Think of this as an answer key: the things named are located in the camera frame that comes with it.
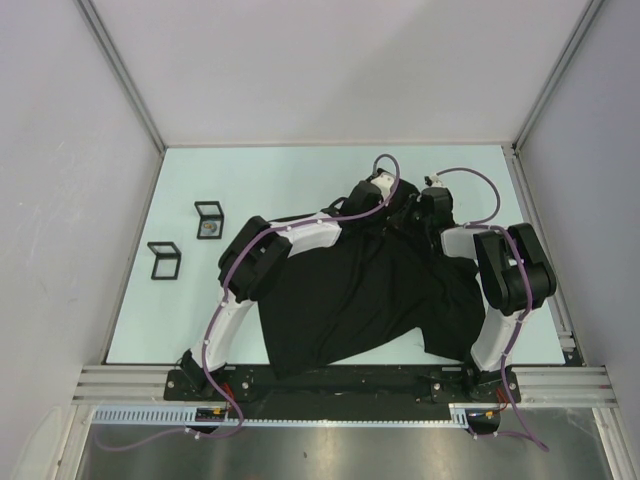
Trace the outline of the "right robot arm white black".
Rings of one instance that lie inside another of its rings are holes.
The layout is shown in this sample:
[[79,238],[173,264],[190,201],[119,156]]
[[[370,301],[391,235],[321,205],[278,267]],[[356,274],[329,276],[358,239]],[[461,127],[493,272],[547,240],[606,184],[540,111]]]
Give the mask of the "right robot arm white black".
[[557,289],[556,275],[534,228],[528,223],[507,228],[458,224],[450,191],[435,186],[410,196],[389,221],[425,240],[436,257],[477,264],[488,308],[456,382],[473,402],[509,402],[517,389],[517,380],[509,376],[512,351],[529,314]]

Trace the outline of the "white round brooch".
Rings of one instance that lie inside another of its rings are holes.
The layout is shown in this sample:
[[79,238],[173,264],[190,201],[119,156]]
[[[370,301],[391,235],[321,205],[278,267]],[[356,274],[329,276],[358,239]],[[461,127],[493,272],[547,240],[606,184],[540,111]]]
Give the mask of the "white round brooch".
[[214,235],[216,231],[217,231],[217,225],[215,223],[204,222],[201,225],[201,233],[205,236]]

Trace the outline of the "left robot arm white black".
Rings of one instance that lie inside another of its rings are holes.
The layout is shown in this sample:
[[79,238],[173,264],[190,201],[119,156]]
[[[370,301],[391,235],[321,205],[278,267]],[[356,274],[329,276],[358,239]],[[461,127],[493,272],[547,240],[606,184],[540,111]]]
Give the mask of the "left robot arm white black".
[[247,313],[270,290],[295,255],[336,244],[346,227],[375,218],[392,203],[400,185],[397,175],[381,171],[356,185],[340,209],[327,208],[293,220],[268,222],[250,218],[229,244],[218,265],[219,302],[205,333],[180,359],[186,387],[207,400],[221,388],[217,372]]

